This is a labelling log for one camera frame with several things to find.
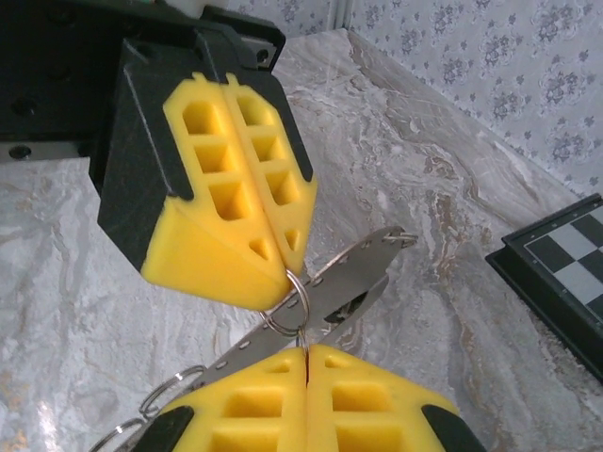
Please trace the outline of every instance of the black and white checkered pattern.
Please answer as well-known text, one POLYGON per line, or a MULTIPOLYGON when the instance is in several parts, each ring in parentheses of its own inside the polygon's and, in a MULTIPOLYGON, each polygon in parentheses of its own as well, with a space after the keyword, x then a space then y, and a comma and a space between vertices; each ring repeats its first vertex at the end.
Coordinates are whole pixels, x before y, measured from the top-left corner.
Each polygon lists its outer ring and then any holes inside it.
POLYGON ((525 248, 603 320, 603 206, 535 238, 525 248))

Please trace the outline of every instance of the black bracket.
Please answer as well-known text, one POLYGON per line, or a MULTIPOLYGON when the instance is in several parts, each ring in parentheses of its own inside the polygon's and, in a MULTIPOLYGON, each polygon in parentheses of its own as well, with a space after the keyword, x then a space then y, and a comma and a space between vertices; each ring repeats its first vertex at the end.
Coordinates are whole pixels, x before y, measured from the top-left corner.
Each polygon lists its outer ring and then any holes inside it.
POLYGON ((285 45, 274 24, 220 8, 194 20, 143 2, 3 0, 0 163, 93 155, 111 117, 124 40, 141 42, 142 53, 145 43, 190 49, 198 33, 216 29, 259 73, 271 72, 285 45))

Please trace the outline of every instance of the white object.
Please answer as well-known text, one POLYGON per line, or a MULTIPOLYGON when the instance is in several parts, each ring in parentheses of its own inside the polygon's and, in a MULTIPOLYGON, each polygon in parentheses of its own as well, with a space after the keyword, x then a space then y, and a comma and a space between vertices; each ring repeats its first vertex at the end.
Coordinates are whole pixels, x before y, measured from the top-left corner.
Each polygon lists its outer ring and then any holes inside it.
POLYGON ((228 0, 166 0, 166 3, 174 8, 180 9, 188 17, 199 18, 204 11, 205 5, 226 8, 228 0))

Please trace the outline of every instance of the rectangular hole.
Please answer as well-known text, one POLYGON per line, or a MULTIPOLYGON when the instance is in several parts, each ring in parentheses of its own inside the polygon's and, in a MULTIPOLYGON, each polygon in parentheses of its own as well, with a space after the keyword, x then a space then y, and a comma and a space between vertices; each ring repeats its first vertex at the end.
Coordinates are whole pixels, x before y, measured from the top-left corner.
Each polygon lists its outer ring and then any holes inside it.
POLYGON ((339 452, 402 452, 395 426, 337 426, 339 452))
POLYGON ((247 388, 235 392, 224 417, 281 417, 283 392, 274 388, 247 388))
POLYGON ((216 212, 222 219, 232 221, 251 214, 247 196, 240 182, 209 186, 216 212))
POLYGON ((283 158, 281 143, 276 137, 253 137, 252 143, 260 162, 283 158))
POLYGON ((278 430, 218 430, 211 439, 210 452, 276 452, 278 430))
POLYGON ((269 374, 286 374, 291 370, 291 361, 284 360, 282 363, 278 363, 268 370, 269 374))
POLYGON ((339 383, 333 388, 334 412, 389 412, 387 391, 377 383, 339 383))
POLYGON ((195 153, 203 172, 223 172, 235 169, 231 153, 226 144, 197 145, 195 146, 195 153))
POLYGON ((252 96, 241 96, 236 98, 236 102, 247 125, 271 124, 268 110, 258 99, 254 99, 252 96))
POLYGON ((300 197, 290 171, 266 174, 266 180, 268 181, 272 198, 278 205, 290 204, 297 201, 300 197))
POLYGON ((249 242, 249 248, 262 259, 268 260, 270 258, 268 243, 266 243, 266 240, 263 238, 258 238, 257 240, 249 242))
POLYGON ((209 102, 198 101, 189 104, 182 117, 190 135, 220 134, 218 116, 209 102))
POLYGON ((343 369, 345 367, 350 367, 348 363, 337 356, 327 356, 327 359, 324 360, 324 365, 330 369, 343 369))

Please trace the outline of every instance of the screw hole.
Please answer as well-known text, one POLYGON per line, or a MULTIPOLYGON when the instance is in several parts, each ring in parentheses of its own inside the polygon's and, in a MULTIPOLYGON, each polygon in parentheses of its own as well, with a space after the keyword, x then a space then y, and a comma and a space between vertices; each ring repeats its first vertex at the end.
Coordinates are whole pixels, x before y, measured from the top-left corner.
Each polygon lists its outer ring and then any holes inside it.
POLYGON ((66 64, 53 63, 48 67, 46 76, 55 82, 64 82, 69 79, 72 70, 66 64))
POLYGON ((136 47, 137 52, 147 59, 154 59, 156 57, 155 50, 147 44, 140 44, 136 47))
POLYGON ((122 28, 123 28, 123 33, 128 38, 135 38, 136 36, 138 36, 140 34, 140 31, 142 30, 140 23, 138 21, 134 21, 132 19, 123 21, 122 28))
POLYGON ((77 147, 77 153, 80 157, 90 157, 93 149, 94 144, 91 141, 84 141, 77 147))
POLYGON ((20 144, 19 146, 10 148, 8 155, 14 160, 25 160, 31 155, 31 148, 20 144))
POLYGON ((257 59, 258 63, 266 62, 268 57, 269 57, 269 53, 268 53, 268 50, 266 50, 266 49, 258 50, 257 54, 255 54, 255 58, 257 59))
POLYGON ((195 48, 193 49, 193 52, 195 53, 195 56, 199 59, 199 61, 203 61, 205 59, 204 52, 199 47, 195 46, 195 48))
POLYGON ((26 97, 20 97, 10 106, 15 115, 23 117, 33 116, 36 113, 37 107, 38 104, 26 97))
POLYGON ((75 23, 75 11, 67 5, 53 3, 46 10, 46 18, 58 26, 70 26, 75 23))

